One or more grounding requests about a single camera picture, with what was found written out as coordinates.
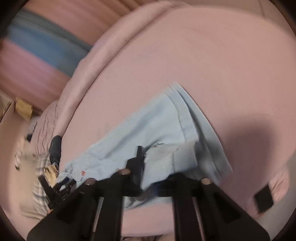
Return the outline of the dark navy folded garment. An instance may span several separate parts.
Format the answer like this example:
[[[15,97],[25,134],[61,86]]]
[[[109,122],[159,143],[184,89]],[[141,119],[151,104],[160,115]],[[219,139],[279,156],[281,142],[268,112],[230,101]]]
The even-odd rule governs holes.
[[[50,162],[51,164],[57,164],[59,166],[60,159],[61,159],[61,144],[62,144],[62,137],[57,135],[54,136],[51,140],[49,153],[50,153]]]

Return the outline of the blue curtain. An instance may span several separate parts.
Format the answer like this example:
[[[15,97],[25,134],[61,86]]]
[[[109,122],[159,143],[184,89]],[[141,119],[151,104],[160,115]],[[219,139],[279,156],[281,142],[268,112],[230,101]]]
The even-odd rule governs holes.
[[[64,28],[25,9],[13,18],[6,36],[68,76],[92,48]]]

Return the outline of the cream patterned folded cloth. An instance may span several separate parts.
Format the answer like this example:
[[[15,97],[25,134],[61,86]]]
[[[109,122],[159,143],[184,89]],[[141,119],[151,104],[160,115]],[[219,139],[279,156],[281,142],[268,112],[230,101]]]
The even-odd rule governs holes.
[[[55,185],[58,175],[59,175],[59,167],[56,163],[53,163],[44,168],[44,177],[50,187],[53,187]]]

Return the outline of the pink folded duvet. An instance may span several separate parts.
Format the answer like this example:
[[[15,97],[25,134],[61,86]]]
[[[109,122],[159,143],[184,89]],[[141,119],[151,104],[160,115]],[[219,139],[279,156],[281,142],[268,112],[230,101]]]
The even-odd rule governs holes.
[[[173,9],[185,6],[181,1],[156,1],[145,4],[120,18],[95,43],[79,62],[60,98],[41,114],[29,145],[35,155],[47,153],[53,136],[62,136],[81,100],[111,60],[144,28]]]

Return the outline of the pink curtain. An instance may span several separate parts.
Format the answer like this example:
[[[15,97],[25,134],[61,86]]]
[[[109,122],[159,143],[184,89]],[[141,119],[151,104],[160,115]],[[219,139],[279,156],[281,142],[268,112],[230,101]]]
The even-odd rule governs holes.
[[[50,20],[93,46],[119,18],[144,1],[1,1],[1,90],[43,110],[59,98],[71,78],[6,36],[22,10]]]

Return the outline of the plaid grey white pillow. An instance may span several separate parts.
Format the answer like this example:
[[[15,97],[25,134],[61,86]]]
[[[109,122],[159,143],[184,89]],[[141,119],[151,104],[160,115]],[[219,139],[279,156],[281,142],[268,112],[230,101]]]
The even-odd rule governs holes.
[[[43,219],[48,214],[46,194],[38,180],[49,166],[48,153],[23,157],[20,164],[20,209],[23,216]]]

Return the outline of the light blue strawberry pants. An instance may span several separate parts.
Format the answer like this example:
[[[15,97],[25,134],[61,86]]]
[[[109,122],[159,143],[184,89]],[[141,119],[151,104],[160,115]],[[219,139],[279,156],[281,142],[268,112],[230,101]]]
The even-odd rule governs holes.
[[[67,163],[57,179],[68,177],[81,185],[88,178],[108,178],[136,156],[138,146],[145,154],[143,194],[127,197],[126,209],[168,202],[152,193],[152,184],[173,173],[219,184],[232,171],[210,123],[186,90],[174,84]]]

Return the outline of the pink bed sheet mattress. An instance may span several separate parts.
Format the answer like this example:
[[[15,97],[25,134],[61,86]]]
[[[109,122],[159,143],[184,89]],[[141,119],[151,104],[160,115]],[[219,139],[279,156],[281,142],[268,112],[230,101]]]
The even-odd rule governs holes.
[[[77,107],[61,168],[173,82],[217,133],[233,168],[222,189],[245,208],[295,151],[295,38],[240,11],[183,6],[129,41]]]

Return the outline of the yellow straw tassel hanging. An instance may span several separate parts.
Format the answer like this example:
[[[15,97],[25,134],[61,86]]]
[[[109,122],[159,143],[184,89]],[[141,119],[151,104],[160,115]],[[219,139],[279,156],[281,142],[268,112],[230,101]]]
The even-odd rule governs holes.
[[[16,99],[15,111],[25,120],[31,120],[33,109],[34,108],[30,104],[28,104],[21,98]]]

